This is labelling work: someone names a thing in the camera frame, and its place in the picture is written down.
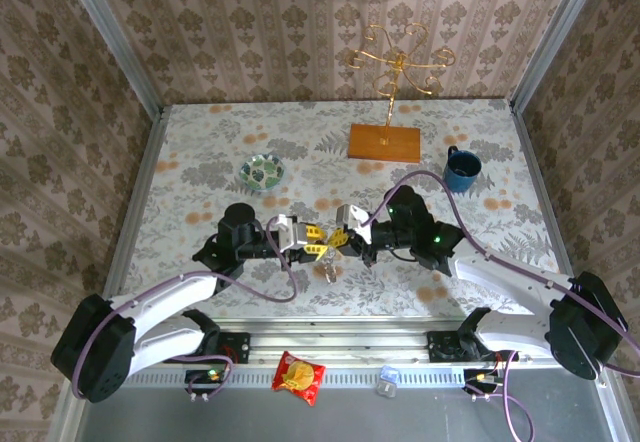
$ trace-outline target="small dish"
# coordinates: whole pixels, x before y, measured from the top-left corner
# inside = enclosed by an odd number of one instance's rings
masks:
[[[240,168],[240,179],[251,190],[271,190],[283,177],[284,164],[273,154],[254,155]]]

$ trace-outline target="snack bag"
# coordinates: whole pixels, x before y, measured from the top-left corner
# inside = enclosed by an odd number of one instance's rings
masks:
[[[315,365],[294,357],[289,352],[282,354],[276,376],[273,378],[273,390],[286,389],[303,398],[313,407],[318,390],[324,377],[324,365]]]

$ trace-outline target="blue mug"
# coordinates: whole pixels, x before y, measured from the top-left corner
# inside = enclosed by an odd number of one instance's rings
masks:
[[[449,147],[447,165],[444,168],[444,183],[451,192],[466,192],[481,169],[482,162],[477,155],[466,150],[458,150],[452,145]]]

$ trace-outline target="wall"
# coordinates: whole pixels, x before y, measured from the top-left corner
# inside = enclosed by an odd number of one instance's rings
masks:
[[[104,284],[149,127],[78,0],[0,0],[0,441],[44,440],[51,351]]]
[[[524,118],[576,273],[640,337],[640,0],[588,0]],[[621,364],[640,369],[628,347]],[[627,380],[640,415],[640,383]]]
[[[445,97],[504,97],[518,83],[560,0],[108,0],[164,104],[372,98],[380,67],[344,58],[366,24],[430,27],[427,50],[449,47]],[[383,47],[379,39],[376,50]],[[403,94],[415,98],[417,91]]]

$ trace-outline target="wooden base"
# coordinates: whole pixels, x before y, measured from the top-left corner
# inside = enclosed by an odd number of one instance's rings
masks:
[[[383,145],[384,125],[351,125],[349,150],[352,159],[420,163],[420,129],[389,127],[389,141]]]

